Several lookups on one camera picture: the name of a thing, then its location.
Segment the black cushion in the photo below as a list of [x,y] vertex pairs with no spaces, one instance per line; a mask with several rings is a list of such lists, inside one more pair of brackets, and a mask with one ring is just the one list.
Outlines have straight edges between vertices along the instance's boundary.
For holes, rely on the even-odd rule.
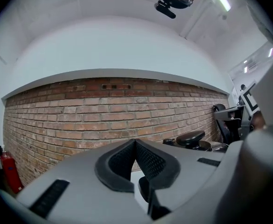
[[180,145],[191,145],[192,143],[197,143],[205,136],[205,131],[197,130],[182,134],[177,137],[177,143]]

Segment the red fire extinguisher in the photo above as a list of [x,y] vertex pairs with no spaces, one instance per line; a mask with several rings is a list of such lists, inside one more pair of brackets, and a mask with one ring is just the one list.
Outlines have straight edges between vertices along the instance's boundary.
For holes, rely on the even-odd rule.
[[0,161],[2,168],[4,169],[8,185],[14,193],[18,193],[23,189],[23,185],[18,176],[14,158],[12,158],[10,153],[2,152],[2,155],[0,155]]

